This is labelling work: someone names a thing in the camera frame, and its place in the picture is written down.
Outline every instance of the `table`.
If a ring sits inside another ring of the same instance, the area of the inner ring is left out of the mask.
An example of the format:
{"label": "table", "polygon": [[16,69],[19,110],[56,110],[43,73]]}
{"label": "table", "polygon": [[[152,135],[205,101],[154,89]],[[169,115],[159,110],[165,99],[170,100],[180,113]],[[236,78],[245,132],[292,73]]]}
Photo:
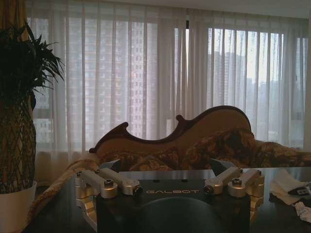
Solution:
{"label": "table", "polygon": [[[292,206],[270,194],[270,182],[280,168],[260,168],[265,175],[264,204],[259,207],[259,214],[251,226],[251,233],[311,233],[311,224],[301,221]],[[285,168],[293,177],[300,181],[311,181],[311,167]],[[131,179],[164,180],[164,179],[207,179],[213,178],[212,170],[190,171],[147,171],[121,172]],[[304,200],[311,207],[311,200]],[[94,230],[83,219],[82,212],[75,205],[73,178],[50,201],[38,216],[25,228],[24,233],[56,232],[56,233],[94,233]]]}

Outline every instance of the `bolt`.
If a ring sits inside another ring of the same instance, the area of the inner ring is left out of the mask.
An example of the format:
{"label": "bolt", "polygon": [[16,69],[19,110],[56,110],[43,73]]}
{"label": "bolt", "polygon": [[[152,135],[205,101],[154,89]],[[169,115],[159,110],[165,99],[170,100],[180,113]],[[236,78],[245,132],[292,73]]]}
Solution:
{"label": "bolt", "polygon": [[133,191],[133,196],[139,196],[142,193],[142,188],[141,187],[137,187],[136,189],[134,189]]}
{"label": "bolt", "polygon": [[232,179],[232,184],[233,184],[234,186],[241,186],[242,180],[239,179],[239,178],[233,178],[233,179]]}
{"label": "bolt", "polygon": [[113,186],[113,180],[112,179],[105,180],[104,185],[105,185],[105,187]]}
{"label": "bolt", "polygon": [[204,191],[206,194],[208,194],[208,195],[213,195],[213,193],[214,193],[214,189],[213,189],[213,187],[210,186],[210,185],[205,186],[205,187],[203,188],[203,191]]}

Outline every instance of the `white cloth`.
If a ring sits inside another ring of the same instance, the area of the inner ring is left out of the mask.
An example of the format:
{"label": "white cloth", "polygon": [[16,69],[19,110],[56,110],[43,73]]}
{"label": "white cloth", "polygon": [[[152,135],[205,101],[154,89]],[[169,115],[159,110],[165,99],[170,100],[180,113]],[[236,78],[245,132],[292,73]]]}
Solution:
{"label": "white cloth", "polygon": [[297,215],[301,220],[311,223],[311,208],[307,207],[301,201],[295,204]]}
{"label": "white cloth", "polygon": [[284,201],[287,205],[293,204],[301,199],[301,197],[291,196],[289,191],[305,186],[308,182],[300,182],[293,178],[287,170],[281,169],[277,172],[276,177],[270,183],[270,192]]}

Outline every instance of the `patterned cushion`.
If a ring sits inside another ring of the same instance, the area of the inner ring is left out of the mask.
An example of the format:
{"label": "patterned cushion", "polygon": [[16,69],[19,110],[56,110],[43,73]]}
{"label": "patterned cushion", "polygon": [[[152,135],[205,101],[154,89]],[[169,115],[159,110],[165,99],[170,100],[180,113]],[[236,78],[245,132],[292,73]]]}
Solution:
{"label": "patterned cushion", "polygon": [[130,171],[171,171],[172,168],[152,155],[130,168]]}
{"label": "patterned cushion", "polygon": [[210,169],[210,158],[231,161],[239,167],[249,167],[254,146],[254,135],[247,129],[235,128],[217,132],[190,147],[181,168]]}
{"label": "patterned cushion", "polygon": [[282,146],[275,142],[263,143],[251,161],[252,167],[311,166],[311,153]]}
{"label": "patterned cushion", "polygon": [[163,164],[172,169],[178,168],[178,149],[176,147],[168,148],[157,152],[139,152],[132,150],[111,150],[105,153],[100,163],[109,162],[112,160],[121,160],[121,171],[129,171],[131,167],[140,163],[144,158],[152,156],[158,159]]}

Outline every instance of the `curtain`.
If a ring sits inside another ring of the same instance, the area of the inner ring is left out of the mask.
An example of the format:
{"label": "curtain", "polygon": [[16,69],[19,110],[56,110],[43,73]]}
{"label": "curtain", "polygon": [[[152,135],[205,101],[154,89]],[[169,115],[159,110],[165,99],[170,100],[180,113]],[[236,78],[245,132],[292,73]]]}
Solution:
{"label": "curtain", "polygon": [[[311,10],[309,11],[309,41],[311,41]],[[304,133],[304,145],[305,151],[311,151],[311,46],[309,46],[308,53],[308,70],[306,81],[306,112],[305,112],[305,133]]]}
{"label": "curtain", "polygon": [[112,128],[165,137],[185,112],[186,9],[78,0],[29,0],[35,36],[52,44],[65,82],[40,89],[36,179],[55,180]]}
{"label": "curtain", "polygon": [[233,105],[256,139],[302,148],[308,21],[201,10],[189,16],[188,116]]}
{"label": "curtain", "polygon": [[242,109],[259,140],[311,142],[305,19],[101,0],[26,6],[35,36],[57,42],[51,48],[65,64],[65,82],[36,93],[39,184],[124,121],[131,134],[159,139],[177,114],[223,104]]}
{"label": "curtain", "polygon": [[[0,29],[7,28],[11,24],[19,27],[24,25],[26,20],[26,8],[24,0],[0,0]],[[22,35],[25,40],[28,38],[25,31]]]}

